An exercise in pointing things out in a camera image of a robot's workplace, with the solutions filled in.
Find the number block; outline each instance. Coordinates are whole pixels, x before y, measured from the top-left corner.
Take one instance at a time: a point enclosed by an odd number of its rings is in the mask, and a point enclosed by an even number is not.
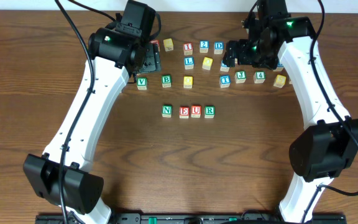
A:
[[[193,77],[184,77],[183,87],[184,88],[192,88],[193,87]]]
[[[163,105],[162,106],[162,117],[163,118],[172,117],[172,106],[170,106],[170,105]]]
[[[200,41],[200,53],[208,53],[208,49],[209,49],[209,41],[208,40]]]
[[[136,85],[137,85],[138,90],[146,90],[147,89],[147,79],[144,77],[137,78]]]
[[[189,107],[187,106],[181,106],[179,109],[179,118],[189,118]]]
[[[265,72],[255,72],[254,83],[263,83],[266,79]]]
[[[223,42],[215,42],[214,54],[222,54],[223,53],[223,47],[224,47]]]
[[[246,71],[236,72],[234,79],[236,80],[236,83],[245,83],[247,79]]]
[[[204,60],[203,60],[203,69],[211,70],[213,61],[214,61],[213,59],[211,59],[209,57],[205,57]]]
[[[225,64],[223,63],[223,60],[222,60],[222,62],[221,62],[221,71],[222,71],[222,72],[228,72],[229,69],[230,69],[230,67],[228,67],[227,65],[225,65]]]
[[[171,83],[172,83],[171,75],[163,75],[161,77],[161,82],[162,82],[162,88],[171,87]]]
[[[164,40],[164,48],[166,52],[173,50],[173,41],[171,38]]]
[[[283,88],[283,86],[285,85],[285,80],[286,79],[287,78],[285,76],[283,76],[283,75],[277,75],[276,78],[274,79],[273,86]]]
[[[159,41],[159,40],[152,40],[152,41],[150,41],[150,43],[152,43],[152,44],[157,44],[157,46],[158,46],[158,51],[160,51],[160,41]]]
[[[194,68],[194,58],[193,57],[185,57],[185,69],[193,69]]]
[[[215,116],[215,107],[214,106],[206,106],[204,118],[214,118]]]
[[[191,117],[192,118],[201,117],[201,106],[191,106]]]
[[[221,88],[227,88],[230,86],[230,76],[229,75],[222,75],[219,79],[219,84]]]
[[[192,43],[183,44],[183,52],[185,53],[185,55],[192,55],[193,54],[193,44]]]
[[[284,65],[278,62],[277,68],[273,72],[281,72],[284,69]]]

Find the number 2 block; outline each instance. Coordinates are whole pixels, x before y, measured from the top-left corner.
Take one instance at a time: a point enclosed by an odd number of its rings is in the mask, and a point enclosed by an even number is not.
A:
[[[189,107],[187,106],[181,106],[179,109],[179,118],[189,118]]]
[[[209,57],[205,57],[204,60],[203,60],[203,69],[211,70],[213,61],[214,61],[213,59],[211,59]]]
[[[194,58],[193,57],[185,57],[185,69],[193,69],[194,68]]]
[[[185,43],[183,44],[183,52],[185,55],[192,55],[193,54],[193,44]]]
[[[200,41],[200,53],[208,53],[208,49],[209,49],[209,41],[208,40]]]
[[[283,86],[285,85],[285,80],[286,79],[287,78],[285,76],[283,76],[283,75],[277,75],[276,78],[274,79],[273,86],[283,88]]]
[[[255,72],[254,83],[263,83],[266,79],[265,72]]]

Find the wooden surface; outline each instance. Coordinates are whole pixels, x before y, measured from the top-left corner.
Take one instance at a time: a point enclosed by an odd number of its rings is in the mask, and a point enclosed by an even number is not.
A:
[[[70,12],[83,37],[109,21],[92,12]],[[162,52],[161,73],[148,74],[147,91],[125,87],[101,134],[93,174],[104,178],[103,200],[112,208],[145,213],[234,213],[272,210],[292,178],[288,147],[303,131],[293,87],[274,88],[277,73],[253,84],[220,89],[222,55],[200,54],[198,42],[246,38],[244,13],[162,13],[158,39],[172,38],[173,52]],[[310,14],[313,24],[320,15]],[[183,64],[182,43],[195,46],[195,69]],[[358,118],[358,15],[327,15],[319,40],[324,66],[344,106]],[[203,57],[214,59],[211,71]],[[60,127],[80,84],[85,56],[60,12],[0,11],[0,223],[32,223],[59,208],[38,198],[22,164],[28,153],[41,155]],[[163,89],[161,74],[173,86]],[[183,76],[192,75],[192,89]],[[161,107],[173,105],[173,118]],[[179,106],[214,105],[214,119],[179,119]],[[358,190],[358,156],[333,182]],[[326,191],[316,210],[344,212],[358,223],[358,197]]]

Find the alphabet block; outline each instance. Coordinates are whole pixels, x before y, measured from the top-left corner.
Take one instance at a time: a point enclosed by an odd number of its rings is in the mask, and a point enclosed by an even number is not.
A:
[[[284,65],[278,62],[277,68],[273,72],[281,72],[284,69]]]
[[[263,83],[266,79],[265,72],[255,72],[254,83]]]
[[[194,68],[194,58],[193,57],[185,57],[185,69],[193,69]]]
[[[209,41],[208,40],[200,41],[200,53],[208,53],[208,49],[209,49]]]
[[[204,60],[203,60],[203,69],[211,70],[213,61],[214,61],[213,59],[211,59],[209,57],[205,57]]]
[[[191,106],[191,117],[192,118],[201,117],[201,106]]]
[[[181,106],[179,110],[179,118],[189,118],[189,107]]]
[[[224,47],[223,42],[215,42],[214,54],[222,54],[223,53],[223,47]]]
[[[222,75],[219,79],[219,84],[221,88],[227,88],[230,86],[230,76],[229,75]]]
[[[163,118],[172,117],[172,106],[170,106],[170,105],[163,105],[162,106],[162,117]]]
[[[192,88],[193,87],[193,77],[184,77],[183,87],[184,88]]]
[[[214,106],[206,106],[204,118],[214,118],[215,116],[215,107]]]
[[[147,89],[147,79],[144,77],[137,78],[137,89],[138,90],[146,90]]]
[[[193,54],[193,44],[185,43],[183,44],[183,52],[185,55],[192,55]]]
[[[285,76],[283,76],[283,75],[277,75],[276,78],[274,79],[273,86],[283,88],[283,86],[285,85],[285,80],[286,79],[287,78]]]
[[[160,51],[160,41],[159,41],[159,40],[152,40],[152,41],[150,41],[150,43],[152,43],[152,44],[157,44],[157,46],[158,46],[158,51]]]
[[[173,41],[171,38],[164,40],[164,48],[166,52],[173,50]]]
[[[223,60],[222,60],[222,62],[221,62],[221,71],[222,71],[222,72],[228,72],[229,69],[230,69],[230,67],[228,67],[227,65],[225,65],[225,64],[223,63]]]
[[[161,77],[161,81],[162,81],[162,88],[171,87],[171,83],[172,83],[171,75],[163,75]]]

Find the white wall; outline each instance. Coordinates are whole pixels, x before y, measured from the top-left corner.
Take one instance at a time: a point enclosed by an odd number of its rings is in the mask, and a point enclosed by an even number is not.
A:
[[[157,11],[246,12],[255,0],[139,0]],[[60,0],[68,10],[82,8]],[[127,0],[78,0],[99,10],[124,10]],[[326,12],[358,13],[358,0],[323,0]],[[287,0],[288,12],[321,12],[317,0]],[[0,0],[0,9],[57,10],[54,0]]]

